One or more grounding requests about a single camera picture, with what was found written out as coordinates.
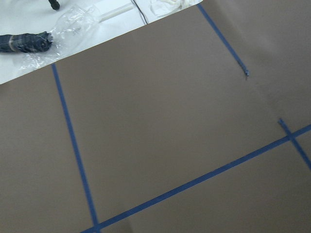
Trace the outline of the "clear plastic wrap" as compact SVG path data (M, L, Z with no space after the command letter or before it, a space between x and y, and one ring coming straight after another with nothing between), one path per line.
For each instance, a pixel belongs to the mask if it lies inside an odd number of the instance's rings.
M33 71L89 47L99 27L99 9L74 5L57 20L51 30L52 45L47 52L26 53L21 70Z

